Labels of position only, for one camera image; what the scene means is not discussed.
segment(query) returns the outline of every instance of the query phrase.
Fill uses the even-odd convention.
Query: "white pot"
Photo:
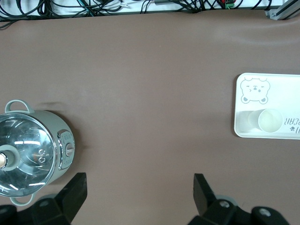
[[[27,110],[11,110],[14,102]],[[7,103],[0,115],[0,195],[29,204],[43,186],[63,175],[75,152],[70,127],[59,116],[33,110],[22,100]],[[16,198],[32,195],[26,203]]]

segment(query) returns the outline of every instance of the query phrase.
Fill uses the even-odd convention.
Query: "white surface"
[[[79,6],[78,2],[76,0],[56,0],[55,1],[57,4],[61,4],[61,5],[66,5],[66,6]],[[140,0],[140,1],[133,1],[133,0],[123,0],[124,3],[127,3],[127,7],[123,7],[120,11],[115,12],[115,14],[136,14],[136,13],[140,13],[141,11],[141,7],[142,4],[144,2],[144,0]],[[240,8],[251,8],[253,7],[256,3],[258,2],[258,0],[244,0],[243,3],[240,5]],[[284,2],[286,2],[286,0],[273,0],[272,1],[272,6],[273,7],[279,7],[281,6]],[[11,0],[1,0],[1,6],[8,12],[11,13],[13,15],[19,15],[21,14],[15,1],[11,1]],[[238,5],[240,3],[240,0],[237,0],[235,5]],[[34,9],[37,5],[38,5],[38,0],[22,0],[21,2],[22,4],[22,9],[23,11],[29,12],[30,10]],[[257,8],[265,8],[267,7],[269,4],[268,0],[262,0],[262,2],[258,5]],[[115,0],[113,3],[108,4],[108,7],[106,8],[117,8],[120,5],[120,1]],[[210,8],[210,6],[206,3],[205,7],[207,9]],[[216,3],[214,5],[215,8],[220,8],[220,6]],[[177,5],[177,4],[173,4],[173,3],[168,3],[168,4],[164,4],[164,5],[156,5],[154,3],[154,1],[151,1],[151,3],[149,4],[149,7],[147,9],[147,12],[165,12],[165,11],[175,11],[180,9],[181,6]],[[62,8],[62,7],[57,7],[57,6],[53,6],[53,11],[59,15],[73,15],[79,11],[82,11],[82,8]],[[37,12],[34,12],[30,15],[38,15]]]
[[[300,139],[299,87],[300,75],[240,75],[236,83],[236,134],[240,137]],[[253,126],[254,122],[250,124],[249,115],[263,109],[275,109],[282,114],[283,122],[278,131],[267,133]]]

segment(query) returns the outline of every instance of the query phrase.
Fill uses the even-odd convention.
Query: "white cup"
[[[282,114],[276,109],[261,109],[252,111],[248,116],[249,123],[264,132],[274,133],[283,123]]]

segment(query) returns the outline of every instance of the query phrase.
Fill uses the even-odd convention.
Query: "rectangular tray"
[[[240,137],[300,139],[300,75],[241,74],[236,83],[234,131]],[[275,109],[281,128],[267,133],[248,121],[251,111]]]

